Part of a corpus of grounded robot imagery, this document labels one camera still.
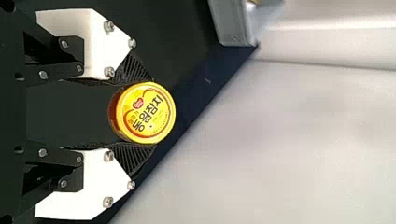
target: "can lid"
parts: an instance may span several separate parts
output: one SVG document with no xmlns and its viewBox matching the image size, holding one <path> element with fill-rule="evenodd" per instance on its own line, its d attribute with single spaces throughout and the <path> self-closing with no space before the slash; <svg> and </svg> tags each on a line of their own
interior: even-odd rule
<svg viewBox="0 0 396 224">
<path fill-rule="evenodd" d="M 116 119 L 122 133 L 132 141 L 156 144 L 175 124 L 175 102 L 171 94 L 156 83 L 136 84 L 118 100 Z"/>
</svg>

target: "metal screw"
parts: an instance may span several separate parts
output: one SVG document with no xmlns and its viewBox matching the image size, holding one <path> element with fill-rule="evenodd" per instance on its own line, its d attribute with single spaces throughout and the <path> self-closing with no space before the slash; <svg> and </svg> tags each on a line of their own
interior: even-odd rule
<svg viewBox="0 0 396 224">
<path fill-rule="evenodd" d="M 106 77 L 114 77 L 116 75 L 116 70 L 113 67 L 105 68 L 105 76 Z"/>
<path fill-rule="evenodd" d="M 105 153 L 105 161 L 114 161 L 114 152 L 113 151 L 107 151 Z"/>
<path fill-rule="evenodd" d="M 113 203 L 114 203 L 113 197 L 105 197 L 103 199 L 103 207 L 105 207 L 105 208 L 111 207 L 111 205 L 113 205 Z"/>
<path fill-rule="evenodd" d="M 38 73 L 38 75 L 39 75 L 40 78 L 43 79 L 43 80 L 49 79 L 49 75 L 47 74 L 46 71 L 40 71 L 40 72 Z"/>
<path fill-rule="evenodd" d="M 112 21 L 105 21 L 105 31 L 110 33 L 110 32 L 114 32 L 115 30 L 115 25 Z"/>
<path fill-rule="evenodd" d="M 48 156 L 48 152 L 45 148 L 41 148 L 40 150 L 38 150 L 38 156 L 41 158 L 44 158 L 46 156 Z"/>
<path fill-rule="evenodd" d="M 77 163 L 82 163 L 82 157 L 77 157 L 77 158 L 76 158 L 76 162 L 77 162 Z"/>
<path fill-rule="evenodd" d="M 137 41 L 136 39 L 130 39 L 128 40 L 128 45 L 130 49 L 135 49 L 137 47 Z"/>
<path fill-rule="evenodd" d="M 136 188 L 136 183 L 134 181 L 128 182 L 128 190 L 134 190 Z"/>
<path fill-rule="evenodd" d="M 59 186 L 61 187 L 61 189 L 64 189 L 67 187 L 67 181 L 66 180 L 62 180 L 61 183 L 59 184 Z"/>
<path fill-rule="evenodd" d="M 81 65 L 77 65 L 77 71 L 78 71 L 78 72 L 83 72 L 83 71 L 84 71 L 84 69 L 82 68 L 82 66 L 81 66 Z"/>
<path fill-rule="evenodd" d="M 65 41 L 65 40 L 61 41 L 61 45 L 62 45 L 62 47 L 63 47 L 64 49 L 69 48 L 69 43 L 67 43 L 67 41 Z"/>
</svg>

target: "white surface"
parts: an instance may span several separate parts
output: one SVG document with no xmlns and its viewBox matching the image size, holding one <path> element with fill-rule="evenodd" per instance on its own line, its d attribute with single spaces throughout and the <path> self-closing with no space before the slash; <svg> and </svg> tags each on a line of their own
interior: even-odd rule
<svg viewBox="0 0 396 224">
<path fill-rule="evenodd" d="M 396 1 L 286 0 L 257 59 L 396 69 Z"/>
<path fill-rule="evenodd" d="M 68 220 L 91 220 L 106 209 L 105 197 L 114 203 L 128 193 L 129 176 L 116 159 L 105 162 L 108 149 L 79 151 L 84 155 L 84 189 L 77 193 L 53 192 L 35 208 L 35 216 Z"/>
<path fill-rule="evenodd" d="M 394 224 L 396 73 L 250 62 L 112 224 Z"/>
<path fill-rule="evenodd" d="M 105 17 L 93 9 L 38 11 L 37 23 L 55 36 L 77 35 L 85 40 L 85 71 L 80 77 L 106 80 L 105 68 L 117 70 L 130 52 L 130 37 L 120 28 L 107 33 Z"/>
</svg>

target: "gray panel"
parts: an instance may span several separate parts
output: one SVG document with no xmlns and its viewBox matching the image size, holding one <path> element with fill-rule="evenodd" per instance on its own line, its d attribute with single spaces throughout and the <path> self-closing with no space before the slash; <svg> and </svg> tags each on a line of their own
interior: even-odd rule
<svg viewBox="0 0 396 224">
<path fill-rule="evenodd" d="M 113 224 L 393 224 L 396 73 L 251 62 Z"/>
</svg>

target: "white backdrop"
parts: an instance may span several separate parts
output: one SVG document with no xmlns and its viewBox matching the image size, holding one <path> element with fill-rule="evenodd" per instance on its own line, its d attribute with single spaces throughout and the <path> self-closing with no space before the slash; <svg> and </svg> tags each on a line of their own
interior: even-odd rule
<svg viewBox="0 0 396 224">
<path fill-rule="evenodd" d="M 256 59 L 395 70 L 396 1 L 286 0 Z"/>
<path fill-rule="evenodd" d="M 396 73 L 251 61 L 113 224 L 394 224 Z"/>
</svg>

